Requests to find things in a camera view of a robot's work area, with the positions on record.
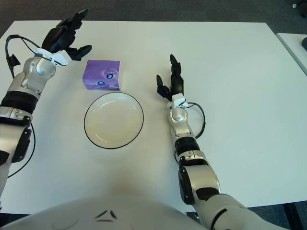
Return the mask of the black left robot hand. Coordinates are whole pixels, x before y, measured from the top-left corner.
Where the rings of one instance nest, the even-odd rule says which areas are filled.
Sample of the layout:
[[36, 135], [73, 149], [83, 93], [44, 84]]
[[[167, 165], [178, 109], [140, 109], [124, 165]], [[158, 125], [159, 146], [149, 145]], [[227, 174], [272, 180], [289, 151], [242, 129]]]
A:
[[62, 20], [56, 27], [52, 28], [45, 37], [42, 48], [50, 53], [57, 53], [65, 50], [69, 57], [74, 61], [81, 61], [91, 50], [91, 45], [72, 48], [75, 40], [76, 30], [80, 29], [82, 20], [88, 14], [89, 9], [84, 9], [75, 13], [72, 17]]

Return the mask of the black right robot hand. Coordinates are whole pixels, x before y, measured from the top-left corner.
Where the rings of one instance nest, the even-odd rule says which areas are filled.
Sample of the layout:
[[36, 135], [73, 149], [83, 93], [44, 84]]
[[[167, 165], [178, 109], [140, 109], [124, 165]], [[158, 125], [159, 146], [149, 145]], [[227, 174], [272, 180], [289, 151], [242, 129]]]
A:
[[171, 63], [171, 85], [170, 88], [163, 85], [163, 81], [159, 75], [156, 75], [157, 93], [163, 98], [172, 101], [172, 96], [176, 94], [184, 95], [184, 80], [181, 77], [181, 64], [178, 62], [173, 54], [170, 55]]

